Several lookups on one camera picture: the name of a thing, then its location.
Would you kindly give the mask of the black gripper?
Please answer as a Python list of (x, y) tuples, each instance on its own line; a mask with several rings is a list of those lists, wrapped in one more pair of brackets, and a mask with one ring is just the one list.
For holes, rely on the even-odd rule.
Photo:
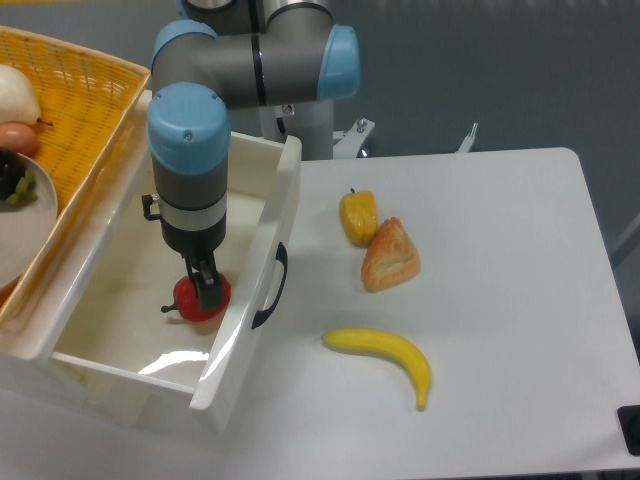
[[(204, 230), (187, 231), (162, 222), (161, 232), (165, 243), (184, 258), (187, 276), (200, 309), (220, 307), (223, 303), (223, 282), (213, 255), (225, 238), (226, 223), (218, 222)], [(196, 276), (191, 260), (199, 261)]]

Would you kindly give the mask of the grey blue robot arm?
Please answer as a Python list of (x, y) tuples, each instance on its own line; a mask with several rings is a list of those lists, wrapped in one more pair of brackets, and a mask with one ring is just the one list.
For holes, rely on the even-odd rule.
[(157, 35), (146, 134), (166, 244), (198, 305), (221, 305), (214, 252), (226, 234), (234, 109), (347, 98), (360, 86), (356, 32), (324, 1), (183, 1)]

